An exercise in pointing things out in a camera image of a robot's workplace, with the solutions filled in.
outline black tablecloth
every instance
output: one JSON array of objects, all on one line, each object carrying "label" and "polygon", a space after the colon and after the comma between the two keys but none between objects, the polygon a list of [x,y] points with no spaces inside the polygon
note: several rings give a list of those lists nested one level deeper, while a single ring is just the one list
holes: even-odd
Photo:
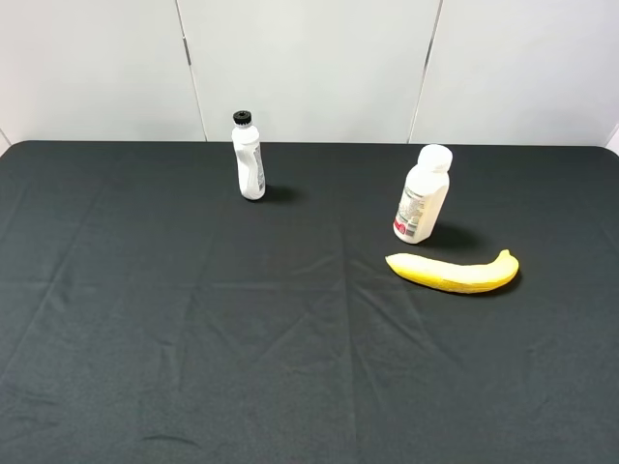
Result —
[{"label": "black tablecloth", "polygon": [[[616,463],[619,158],[451,147],[433,235],[392,222],[419,146],[44,143],[0,159],[0,462]],[[384,256],[521,273],[478,296]]]}]

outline black bottle cap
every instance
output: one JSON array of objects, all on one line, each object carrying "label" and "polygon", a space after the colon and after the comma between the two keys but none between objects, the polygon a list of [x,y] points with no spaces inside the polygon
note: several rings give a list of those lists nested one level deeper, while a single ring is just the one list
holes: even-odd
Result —
[{"label": "black bottle cap", "polygon": [[251,113],[246,110],[237,111],[234,115],[232,115],[232,119],[234,119],[235,124],[244,126],[251,123]]}]

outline white wall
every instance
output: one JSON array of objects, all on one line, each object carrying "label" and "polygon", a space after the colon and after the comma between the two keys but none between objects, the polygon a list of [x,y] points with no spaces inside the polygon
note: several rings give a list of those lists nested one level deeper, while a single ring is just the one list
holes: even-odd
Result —
[{"label": "white wall", "polygon": [[438,0],[179,0],[209,140],[406,142]]},{"label": "white wall", "polygon": [[618,19],[617,0],[445,0],[411,141],[604,146]]},{"label": "white wall", "polygon": [[618,0],[444,0],[421,97],[439,0],[178,1],[191,68],[174,0],[5,0],[9,141],[228,140],[238,109],[277,141],[604,146],[619,122]]},{"label": "white wall", "polygon": [[12,143],[204,140],[173,0],[6,0],[0,63]]}]

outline bottle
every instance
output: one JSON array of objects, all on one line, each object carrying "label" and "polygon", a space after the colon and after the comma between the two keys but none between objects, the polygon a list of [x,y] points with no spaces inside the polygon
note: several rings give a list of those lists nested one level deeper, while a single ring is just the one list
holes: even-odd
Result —
[{"label": "bottle", "polygon": [[236,124],[232,130],[232,143],[239,167],[239,188],[248,200],[257,200],[262,198],[266,187],[260,156],[260,133],[251,123],[249,111],[237,111],[232,118]]},{"label": "bottle", "polygon": [[418,244],[432,233],[449,189],[452,152],[442,145],[427,145],[417,165],[406,176],[394,232],[408,244]]}]

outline bottle label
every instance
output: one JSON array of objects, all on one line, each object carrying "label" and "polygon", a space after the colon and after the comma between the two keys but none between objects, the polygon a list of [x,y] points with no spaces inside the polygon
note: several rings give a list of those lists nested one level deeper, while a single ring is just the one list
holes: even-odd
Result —
[{"label": "bottle label", "polygon": [[258,189],[264,189],[264,168],[262,167],[262,157],[260,156],[260,145],[253,151],[255,162],[258,165]]},{"label": "bottle label", "polygon": [[408,187],[404,188],[402,199],[399,201],[396,220],[394,221],[394,226],[400,234],[410,237],[415,235],[425,206],[426,200],[423,196],[414,193]]}]

